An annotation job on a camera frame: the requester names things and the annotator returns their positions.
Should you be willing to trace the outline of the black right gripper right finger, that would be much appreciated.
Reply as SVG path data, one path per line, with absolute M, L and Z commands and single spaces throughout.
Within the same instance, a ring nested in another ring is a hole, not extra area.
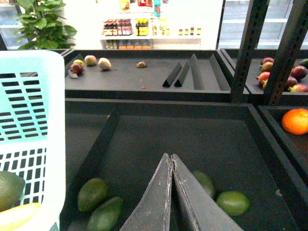
M 241 231 L 242 228 L 224 212 L 204 190 L 178 155 L 173 164 L 174 208 L 179 231 Z

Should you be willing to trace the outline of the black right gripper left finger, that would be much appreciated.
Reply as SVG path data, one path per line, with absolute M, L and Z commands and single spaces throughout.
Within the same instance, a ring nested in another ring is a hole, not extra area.
M 172 163 L 163 154 L 138 205 L 121 227 L 122 231 L 168 231 L 170 228 Z

